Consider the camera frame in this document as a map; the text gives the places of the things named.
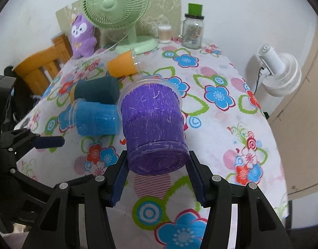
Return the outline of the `purple plastic cup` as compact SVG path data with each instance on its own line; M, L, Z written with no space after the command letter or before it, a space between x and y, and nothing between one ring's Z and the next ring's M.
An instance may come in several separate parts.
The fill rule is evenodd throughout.
M185 165L189 148L181 95L174 84L162 78L141 78L121 93L117 109L131 171L161 175Z

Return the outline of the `blue plastic cup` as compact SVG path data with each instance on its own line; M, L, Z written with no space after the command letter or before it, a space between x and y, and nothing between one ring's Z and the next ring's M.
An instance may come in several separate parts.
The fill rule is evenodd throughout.
M83 98L72 103L66 120L82 137L116 135L120 130L117 105L88 102Z

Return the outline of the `dark teal cup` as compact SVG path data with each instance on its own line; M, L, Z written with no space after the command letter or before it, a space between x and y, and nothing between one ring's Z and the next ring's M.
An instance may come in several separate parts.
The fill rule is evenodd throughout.
M70 101L78 99L115 105L119 99L119 82L112 76L78 82L70 91Z

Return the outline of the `orange plastic cup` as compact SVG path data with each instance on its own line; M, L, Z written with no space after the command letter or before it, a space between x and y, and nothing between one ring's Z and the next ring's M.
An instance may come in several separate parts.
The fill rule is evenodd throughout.
M133 48L107 63L108 73L115 78L138 73L140 62Z

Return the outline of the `green cup on jar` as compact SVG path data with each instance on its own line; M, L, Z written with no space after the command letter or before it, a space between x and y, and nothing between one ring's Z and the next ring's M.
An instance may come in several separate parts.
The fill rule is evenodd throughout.
M201 16L202 15L202 5L198 3L188 4L188 15L191 16Z

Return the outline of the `dark clothes pile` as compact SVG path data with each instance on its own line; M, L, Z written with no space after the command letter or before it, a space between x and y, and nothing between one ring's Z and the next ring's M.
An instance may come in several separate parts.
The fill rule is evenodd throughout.
M4 76L16 78L16 81L11 92L7 118L2 125L3 132L12 131L41 99L41 96L35 95L26 82L13 71L12 66L4 69Z

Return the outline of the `floral tablecloth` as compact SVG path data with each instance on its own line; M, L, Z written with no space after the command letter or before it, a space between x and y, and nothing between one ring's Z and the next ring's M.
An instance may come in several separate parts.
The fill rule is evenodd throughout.
M19 124L61 148L31 150L18 161L26 176L48 186L99 175L126 149L123 134L82 137L70 125L70 91L108 74L113 52L62 69L39 104ZM180 92L188 147L211 171L235 184L257 184L280 219L287 216L285 176L270 126L248 85L213 45L200 51L178 43L141 55L141 75L168 80ZM108 211L118 248L197 248L209 211L195 200L187 171L158 177L130 173L121 200Z

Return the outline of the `orange wooden chair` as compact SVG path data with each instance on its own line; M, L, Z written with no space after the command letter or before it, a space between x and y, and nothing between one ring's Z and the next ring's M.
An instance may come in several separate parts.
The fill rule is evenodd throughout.
M16 79L16 94L26 97L41 96L71 57L70 42L61 33L52 38L52 46L32 54L15 67L6 67L4 75Z

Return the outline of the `purple plush toy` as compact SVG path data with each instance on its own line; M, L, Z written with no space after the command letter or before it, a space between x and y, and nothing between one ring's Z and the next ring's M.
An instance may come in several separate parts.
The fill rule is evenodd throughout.
M96 44L95 26L83 14L79 13L71 28L72 58L79 59L92 56Z

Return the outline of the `white standing fan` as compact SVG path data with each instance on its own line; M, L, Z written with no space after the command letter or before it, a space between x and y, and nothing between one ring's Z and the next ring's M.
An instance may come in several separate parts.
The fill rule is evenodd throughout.
M284 97L299 88L302 72L295 56L287 52L277 53L269 44L259 47L257 55L261 67L254 84L254 92L259 86L263 87L264 112L271 115Z

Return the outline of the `glass mason jar mug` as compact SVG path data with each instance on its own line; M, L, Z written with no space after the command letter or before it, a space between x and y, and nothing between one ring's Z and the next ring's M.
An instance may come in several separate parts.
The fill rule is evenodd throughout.
M204 16L186 13L180 24L180 38L182 46L192 50L199 50L202 46Z

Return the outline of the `green desk fan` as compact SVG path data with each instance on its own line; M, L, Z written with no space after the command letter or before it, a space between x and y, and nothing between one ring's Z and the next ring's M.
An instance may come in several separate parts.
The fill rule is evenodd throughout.
M82 0L86 18L100 29L124 29L129 31L115 48L123 54L133 48L136 54L154 50L158 42L148 35L136 34L136 23L143 17L149 0Z

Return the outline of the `beige cartoon cardboard panel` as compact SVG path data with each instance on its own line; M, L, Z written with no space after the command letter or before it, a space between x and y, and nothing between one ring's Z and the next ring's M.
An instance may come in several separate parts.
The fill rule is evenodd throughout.
M83 13L82 0L71 3L56 12L60 30L68 37L71 36L72 22L76 16ZM158 36L159 24L172 26L172 35L179 35L179 21L181 19L181 0L149 0L148 8L143 17L136 23L137 35L148 35L153 38ZM95 36L99 46L120 41L127 35L128 28L100 29L95 26Z

